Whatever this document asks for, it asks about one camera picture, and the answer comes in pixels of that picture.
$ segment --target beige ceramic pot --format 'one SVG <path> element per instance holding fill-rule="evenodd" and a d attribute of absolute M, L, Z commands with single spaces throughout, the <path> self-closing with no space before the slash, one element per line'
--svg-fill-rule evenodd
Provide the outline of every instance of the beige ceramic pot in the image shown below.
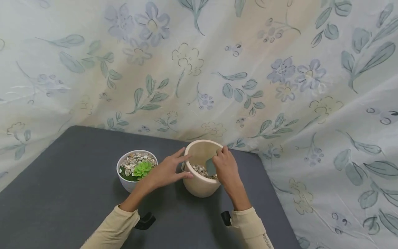
<path fill-rule="evenodd" d="M 203 165 L 206 167 L 206 161 L 217 155 L 217 150 L 222 145 L 210 140 L 196 140 L 190 143 L 185 149 L 185 155 L 191 155 L 189 161 L 183 165 L 183 170 L 193 175 L 191 179 L 184 179 L 186 189 L 196 197 L 208 197 L 212 195 L 221 185 L 218 180 L 208 179 L 197 173 L 191 164 Z"/>

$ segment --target gray table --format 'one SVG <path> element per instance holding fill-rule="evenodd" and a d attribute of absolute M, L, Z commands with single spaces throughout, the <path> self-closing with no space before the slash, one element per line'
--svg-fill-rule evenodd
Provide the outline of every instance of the gray table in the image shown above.
<path fill-rule="evenodd" d="M 128 192 L 116 175 L 126 152 L 144 149 L 161 162 L 188 143 L 102 129 L 67 129 L 0 193 L 0 248 L 79 248 Z M 300 249 L 260 158 L 232 151 L 248 196 L 275 249 Z M 139 207 L 156 222 L 133 229 L 122 248 L 241 248 L 220 213 L 232 203 L 220 187 L 196 198 L 183 183 L 157 189 Z"/>

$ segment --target person's right hand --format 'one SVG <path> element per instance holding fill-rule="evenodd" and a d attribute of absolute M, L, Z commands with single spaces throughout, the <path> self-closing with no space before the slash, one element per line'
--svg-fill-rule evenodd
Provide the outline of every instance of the person's right hand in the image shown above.
<path fill-rule="evenodd" d="M 217 150 L 217 156 L 213 156 L 213 164 L 217 178 L 225 188 L 230 188 L 240 182 L 238 165 L 227 146 Z"/>

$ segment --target white ceramic pot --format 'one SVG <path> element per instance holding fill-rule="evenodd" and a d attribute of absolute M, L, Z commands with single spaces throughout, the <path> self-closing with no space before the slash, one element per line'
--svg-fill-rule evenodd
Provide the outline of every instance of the white ceramic pot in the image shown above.
<path fill-rule="evenodd" d="M 119 177 L 119 180 L 120 180 L 120 182 L 122 183 L 123 187 L 124 187 L 127 191 L 129 191 L 130 193 L 131 193 L 131 191 L 135 188 L 135 185 L 137 184 L 137 182 L 128 181 L 128 180 L 124 179 L 123 177 L 121 177 L 121 175 L 119 174 L 119 168 L 120 168 L 120 164 L 127 158 L 128 155 L 130 155 L 130 154 L 137 154 L 137 153 L 148 153 L 148 154 L 152 155 L 153 158 L 155 158 L 156 165 L 158 165 L 158 160 L 157 160 L 156 156 L 155 156 L 154 154 L 152 154 L 151 152 L 149 152 L 149 151 L 135 150 L 135 151 L 130 151 L 130 152 L 124 154 L 124 156 L 122 156 L 122 157 L 119 159 L 119 161 L 117 162 L 117 165 L 116 165 L 116 173 L 117 173 L 117 176 Z"/>
<path fill-rule="evenodd" d="M 218 180 L 208 179 L 197 173 L 191 164 L 203 165 L 206 167 L 206 161 L 217 155 L 217 150 L 221 149 L 222 145 L 210 140 L 196 140 L 190 143 L 185 149 L 185 155 L 191 155 L 189 161 L 183 165 L 184 171 L 190 172 L 193 175 L 191 179 L 184 179 L 186 189 L 196 197 L 208 197 L 212 195 L 221 185 Z"/>

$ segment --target gravel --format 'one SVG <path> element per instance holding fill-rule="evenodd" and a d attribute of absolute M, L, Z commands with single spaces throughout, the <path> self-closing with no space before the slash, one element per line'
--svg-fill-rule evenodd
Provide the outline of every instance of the gravel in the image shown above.
<path fill-rule="evenodd" d="M 208 179 L 213 179 L 213 180 L 217 180 L 217 174 L 213 175 L 213 176 L 209 176 L 207 174 L 207 170 L 204 166 L 202 165 L 197 165 L 197 164 L 191 164 L 192 168 L 198 172 L 201 176 L 206 177 Z"/>
<path fill-rule="evenodd" d="M 150 162 L 152 167 L 156 167 L 155 158 L 149 153 L 129 154 L 126 159 L 120 164 L 119 174 L 126 180 L 137 181 L 133 176 L 134 168 L 141 162 Z"/>

